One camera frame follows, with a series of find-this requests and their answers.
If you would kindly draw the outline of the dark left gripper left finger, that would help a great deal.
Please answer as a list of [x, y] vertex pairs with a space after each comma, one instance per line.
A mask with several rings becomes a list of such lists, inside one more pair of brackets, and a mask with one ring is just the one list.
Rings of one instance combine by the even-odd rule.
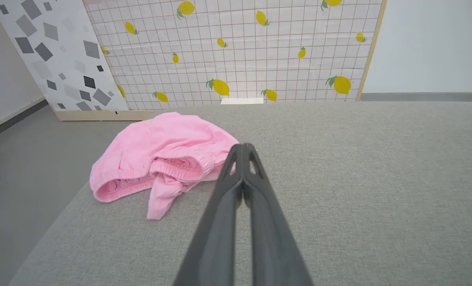
[[236, 212], [243, 199], [243, 176], [234, 145], [200, 219], [173, 286], [234, 286]]

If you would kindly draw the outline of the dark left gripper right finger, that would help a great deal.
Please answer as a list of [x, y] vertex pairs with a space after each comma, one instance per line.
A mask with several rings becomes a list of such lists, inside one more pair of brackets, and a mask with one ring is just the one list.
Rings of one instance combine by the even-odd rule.
[[254, 146], [243, 144], [243, 199], [250, 209], [252, 286], [314, 286]]

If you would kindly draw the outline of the pink shorts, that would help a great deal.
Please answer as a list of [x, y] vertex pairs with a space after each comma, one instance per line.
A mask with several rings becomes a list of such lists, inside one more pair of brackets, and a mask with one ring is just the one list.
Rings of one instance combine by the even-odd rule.
[[238, 140], [199, 116], [168, 112], [123, 129], [91, 168], [94, 198], [110, 203], [150, 190], [147, 219], [160, 220], [174, 199], [221, 173]]

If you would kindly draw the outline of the grey fabric sofa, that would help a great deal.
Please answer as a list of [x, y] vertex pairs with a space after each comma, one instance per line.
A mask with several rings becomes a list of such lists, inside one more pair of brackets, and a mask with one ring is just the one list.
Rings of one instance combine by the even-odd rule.
[[[194, 106], [252, 143], [315, 286], [472, 286], [472, 102]], [[160, 221], [85, 186], [10, 286], [172, 286], [213, 192]]]

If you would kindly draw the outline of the grey shapes white panel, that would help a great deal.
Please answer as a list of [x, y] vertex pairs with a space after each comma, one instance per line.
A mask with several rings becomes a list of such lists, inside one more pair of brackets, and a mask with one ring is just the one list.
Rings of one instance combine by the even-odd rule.
[[0, 0], [0, 23], [54, 109], [128, 110], [82, 0]]

